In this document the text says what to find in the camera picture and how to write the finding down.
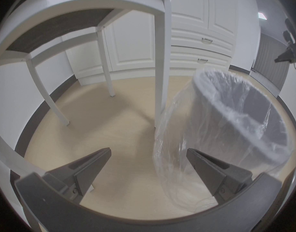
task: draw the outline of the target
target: plastic bag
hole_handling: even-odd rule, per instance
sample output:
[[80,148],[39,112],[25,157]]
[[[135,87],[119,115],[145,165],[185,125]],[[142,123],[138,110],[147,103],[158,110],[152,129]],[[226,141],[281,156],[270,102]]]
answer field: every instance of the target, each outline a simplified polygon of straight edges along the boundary
[[153,160],[172,203],[199,212],[218,203],[186,158],[188,148],[277,176],[293,151],[286,126],[267,97],[230,72],[196,71],[162,115]]

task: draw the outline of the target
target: drawer handle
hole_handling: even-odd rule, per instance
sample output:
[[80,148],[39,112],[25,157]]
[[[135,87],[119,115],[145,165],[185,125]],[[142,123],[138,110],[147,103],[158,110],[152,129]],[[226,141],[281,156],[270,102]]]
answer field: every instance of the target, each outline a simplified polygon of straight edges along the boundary
[[197,60],[198,63],[200,63],[201,61],[204,62],[203,64],[206,64],[206,63],[208,62],[207,59],[198,59],[198,60]]
[[209,44],[211,44],[213,40],[210,40],[210,39],[207,39],[207,38],[202,38],[202,41],[208,41]]

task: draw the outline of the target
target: white drawer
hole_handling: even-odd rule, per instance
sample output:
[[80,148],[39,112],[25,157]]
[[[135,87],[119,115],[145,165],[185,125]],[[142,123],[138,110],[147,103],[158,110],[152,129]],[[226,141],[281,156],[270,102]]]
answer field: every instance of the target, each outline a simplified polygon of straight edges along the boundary
[[195,25],[185,25],[173,19],[171,45],[185,46],[218,52],[232,57],[236,41],[212,30],[200,28]]
[[171,68],[198,69],[203,67],[228,70],[231,57],[202,49],[172,46]]

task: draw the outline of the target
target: light wood floor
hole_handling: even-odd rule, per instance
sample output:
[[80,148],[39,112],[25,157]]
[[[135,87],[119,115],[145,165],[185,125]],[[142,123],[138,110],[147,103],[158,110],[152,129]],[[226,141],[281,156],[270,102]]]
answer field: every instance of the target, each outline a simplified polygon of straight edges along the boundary
[[[168,101],[190,79],[170,77]],[[50,170],[110,147],[112,156],[93,182],[95,189],[84,197],[81,205],[131,219],[166,219],[190,214],[170,203],[154,170],[154,77],[116,80],[113,86],[116,96],[110,97],[105,83],[80,87],[76,82],[57,101],[70,125],[63,126],[50,110],[35,131],[25,158]],[[276,106],[295,138],[287,114],[279,103]],[[296,154],[293,154],[280,178],[295,165]]]

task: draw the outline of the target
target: chair leg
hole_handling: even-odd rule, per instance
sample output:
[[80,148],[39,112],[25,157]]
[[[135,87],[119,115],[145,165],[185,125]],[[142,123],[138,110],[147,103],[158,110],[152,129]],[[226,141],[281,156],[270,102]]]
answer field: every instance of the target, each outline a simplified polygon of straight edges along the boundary
[[111,97],[114,97],[115,91],[114,91],[114,88],[112,87],[112,82],[111,82],[110,73],[109,73],[109,69],[108,69],[108,61],[106,58],[106,52],[105,52],[105,48],[104,48],[104,45],[105,45],[104,36],[105,36],[104,30],[97,32],[97,37],[98,37],[97,42],[98,42],[98,48],[100,49],[100,58],[102,60],[103,72],[105,75],[109,94]]
[[155,120],[165,109],[171,60],[171,0],[163,0],[165,13],[154,16],[155,27]]
[[52,100],[52,98],[50,97],[50,95],[48,94],[48,92],[46,91],[43,83],[41,82],[39,75],[36,72],[36,69],[34,68],[32,61],[31,60],[27,60],[26,61],[27,67],[30,71],[30,74],[32,76],[32,79],[36,85],[36,87],[38,88],[38,91],[41,93],[41,95],[43,96],[43,98],[45,99],[45,101],[47,102],[47,104],[49,105],[49,107],[53,110],[53,112],[57,115],[57,117],[60,119],[60,121],[65,125],[68,126],[69,125],[69,120],[62,114],[62,112],[58,109],[57,105],[54,103],[54,101]]

